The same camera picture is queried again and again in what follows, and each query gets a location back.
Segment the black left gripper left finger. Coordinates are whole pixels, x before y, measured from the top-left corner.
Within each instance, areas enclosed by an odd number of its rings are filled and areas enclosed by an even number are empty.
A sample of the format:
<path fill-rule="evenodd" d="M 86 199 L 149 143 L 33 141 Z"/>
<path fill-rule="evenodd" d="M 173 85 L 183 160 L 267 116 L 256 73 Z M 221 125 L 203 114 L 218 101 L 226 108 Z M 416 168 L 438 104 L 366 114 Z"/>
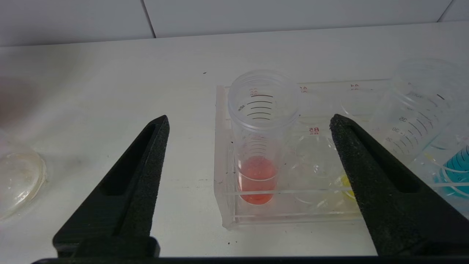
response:
<path fill-rule="evenodd" d="M 150 235 L 170 125 L 149 122 L 59 229 L 59 257 L 157 257 Z"/>

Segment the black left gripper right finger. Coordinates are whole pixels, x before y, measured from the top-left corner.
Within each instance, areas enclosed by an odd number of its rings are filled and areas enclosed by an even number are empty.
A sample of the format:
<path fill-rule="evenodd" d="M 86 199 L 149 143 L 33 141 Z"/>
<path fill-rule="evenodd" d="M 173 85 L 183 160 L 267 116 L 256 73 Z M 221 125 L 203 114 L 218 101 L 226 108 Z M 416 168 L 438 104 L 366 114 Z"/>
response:
<path fill-rule="evenodd" d="M 469 222 L 352 119 L 330 132 L 379 256 L 467 256 Z"/>

